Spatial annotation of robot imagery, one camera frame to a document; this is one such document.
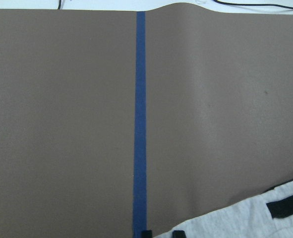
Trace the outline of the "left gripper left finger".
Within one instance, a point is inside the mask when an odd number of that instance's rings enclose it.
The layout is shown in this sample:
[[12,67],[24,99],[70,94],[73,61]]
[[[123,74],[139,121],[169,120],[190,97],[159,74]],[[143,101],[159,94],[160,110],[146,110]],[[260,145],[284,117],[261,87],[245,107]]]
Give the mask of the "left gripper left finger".
[[141,238],[152,238],[153,232],[152,230],[143,230],[141,231]]

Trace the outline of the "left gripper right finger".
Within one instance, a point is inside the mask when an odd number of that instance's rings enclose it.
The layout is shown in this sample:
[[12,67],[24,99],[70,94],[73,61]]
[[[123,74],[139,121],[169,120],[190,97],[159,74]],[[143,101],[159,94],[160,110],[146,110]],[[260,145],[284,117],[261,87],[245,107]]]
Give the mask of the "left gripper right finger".
[[183,231],[183,230],[174,230],[172,232],[172,238],[185,238],[185,231]]

